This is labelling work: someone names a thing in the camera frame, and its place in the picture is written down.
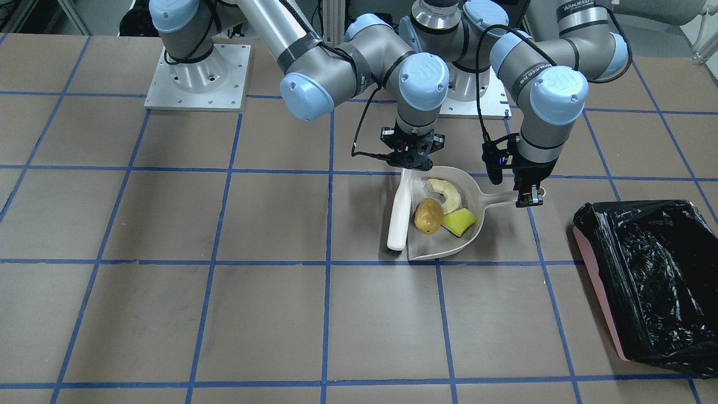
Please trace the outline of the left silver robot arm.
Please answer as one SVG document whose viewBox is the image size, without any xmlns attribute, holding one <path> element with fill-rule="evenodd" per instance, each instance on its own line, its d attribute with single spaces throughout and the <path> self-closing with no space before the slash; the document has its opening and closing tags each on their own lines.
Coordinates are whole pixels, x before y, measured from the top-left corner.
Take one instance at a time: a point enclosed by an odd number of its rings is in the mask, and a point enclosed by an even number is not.
<svg viewBox="0 0 718 404">
<path fill-rule="evenodd" d="M 616 1 L 558 1 L 559 38 L 536 42 L 509 27 L 493 1 L 416 1 L 398 26 L 418 52 L 440 56 L 454 76 L 473 76 L 480 87 L 490 72 L 523 113 L 521 130 L 498 148 L 485 131 L 482 160 L 490 181 L 514 174 L 516 205 L 541 205 L 539 187 L 550 176 L 572 127 L 582 115 L 589 84 L 617 79 L 630 64 L 630 45 L 613 33 Z"/>
</svg>

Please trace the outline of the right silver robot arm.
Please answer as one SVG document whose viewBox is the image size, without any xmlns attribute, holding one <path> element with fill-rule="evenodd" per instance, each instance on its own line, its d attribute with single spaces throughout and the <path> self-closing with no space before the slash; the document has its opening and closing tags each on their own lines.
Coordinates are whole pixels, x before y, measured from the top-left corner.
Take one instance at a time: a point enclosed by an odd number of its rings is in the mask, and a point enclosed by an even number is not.
<svg viewBox="0 0 718 404">
<path fill-rule="evenodd" d="M 280 95 L 298 120 L 323 117 L 374 84 L 395 97 L 397 118 L 380 134 L 392 152 L 372 158 L 430 171 L 429 154 L 444 146 L 435 127 L 449 89 L 446 63 L 411 49 L 375 15 L 359 16 L 344 41 L 330 45 L 294 1 L 151 1 L 149 14 L 164 45 L 156 77 L 176 92 L 169 108 L 191 108 L 188 95 L 196 108 L 229 107 L 238 66 L 213 37 L 246 22 L 284 74 Z"/>
</svg>

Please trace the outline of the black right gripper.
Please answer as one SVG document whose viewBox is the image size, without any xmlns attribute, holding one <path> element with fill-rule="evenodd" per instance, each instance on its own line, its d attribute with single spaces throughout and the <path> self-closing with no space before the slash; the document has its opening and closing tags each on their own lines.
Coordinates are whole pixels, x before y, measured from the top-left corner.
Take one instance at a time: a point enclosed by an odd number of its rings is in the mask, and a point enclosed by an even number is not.
<svg viewBox="0 0 718 404">
<path fill-rule="evenodd" d="M 415 171 L 430 171 L 434 163 L 429 154 L 436 153 L 445 146 L 445 136 L 434 130 L 419 135 L 417 131 L 407 133 L 398 126 L 384 126 L 380 132 L 380 140 L 393 151 L 380 154 L 379 159 L 392 167 Z"/>
</svg>

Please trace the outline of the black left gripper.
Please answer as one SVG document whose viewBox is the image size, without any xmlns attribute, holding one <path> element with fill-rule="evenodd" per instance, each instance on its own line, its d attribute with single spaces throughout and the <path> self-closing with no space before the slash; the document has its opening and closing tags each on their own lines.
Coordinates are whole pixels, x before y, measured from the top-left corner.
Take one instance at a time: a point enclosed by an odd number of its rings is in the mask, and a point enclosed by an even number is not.
<svg viewBox="0 0 718 404">
<path fill-rule="evenodd" d="M 494 141 L 497 146 L 500 140 Z M 514 173 L 514 190 L 518 191 L 516 207 L 525 209 L 532 206 L 544 204 L 546 190 L 539 186 L 540 182 L 546 179 L 553 171 L 557 159 L 548 163 L 537 163 L 531 159 L 524 158 L 519 153 L 518 140 L 508 140 L 506 149 L 510 152 L 510 158 L 506 159 L 505 169 L 512 169 Z"/>
</svg>

